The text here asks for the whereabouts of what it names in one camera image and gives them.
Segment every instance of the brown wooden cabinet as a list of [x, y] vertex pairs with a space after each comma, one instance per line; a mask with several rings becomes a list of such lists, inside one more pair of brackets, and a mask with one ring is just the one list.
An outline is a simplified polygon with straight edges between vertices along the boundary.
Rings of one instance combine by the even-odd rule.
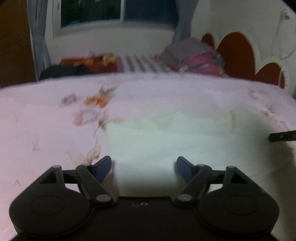
[[36, 81], [26, 0], [0, 6], [0, 87]]

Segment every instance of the striped sheet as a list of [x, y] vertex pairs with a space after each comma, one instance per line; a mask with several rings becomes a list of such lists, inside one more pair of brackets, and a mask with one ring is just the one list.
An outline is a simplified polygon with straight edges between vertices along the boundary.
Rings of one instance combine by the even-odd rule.
[[145, 55], [124, 55], [118, 57], [119, 72], [152, 72], [169, 73], [169, 67], [154, 59], [152, 56]]

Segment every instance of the brown headboard panel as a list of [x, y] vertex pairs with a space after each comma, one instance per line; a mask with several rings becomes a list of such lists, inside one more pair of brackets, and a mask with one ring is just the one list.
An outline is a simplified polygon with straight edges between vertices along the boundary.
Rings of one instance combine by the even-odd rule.
[[[202, 42], [214, 47], [211, 34], [205, 34]], [[226, 35], [217, 48], [225, 60], [225, 73], [230, 77], [260, 81], [278, 85], [281, 68], [277, 63], [268, 63], [256, 74], [253, 48], [246, 37], [234, 32]], [[285, 87], [285, 78], [281, 74], [281, 88]]]

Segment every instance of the pile of clothes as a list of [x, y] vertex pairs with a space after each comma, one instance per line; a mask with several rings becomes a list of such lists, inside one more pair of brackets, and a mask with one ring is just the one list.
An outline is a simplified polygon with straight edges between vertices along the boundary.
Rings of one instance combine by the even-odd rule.
[[225, 62], [220, 54], [198, 39], [170, 44], [156, 57], [173, 71], [222, 76]]

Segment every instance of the curtain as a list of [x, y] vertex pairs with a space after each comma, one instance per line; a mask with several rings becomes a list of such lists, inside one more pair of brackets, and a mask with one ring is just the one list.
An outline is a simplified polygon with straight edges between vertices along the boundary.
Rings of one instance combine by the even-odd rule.
[[177, 11], [179, 15], [179, 22], [177, 24], [173, 43], [182, 41], [190, 37], [191, 33], [191, 20], [195, 13], [198, 0], [175, 0]]
[[48, 0], [27, 0], [28, 23], [37, 79], [39, 79], [41, 72], [51, 65], [45, 42], [47, 3]]

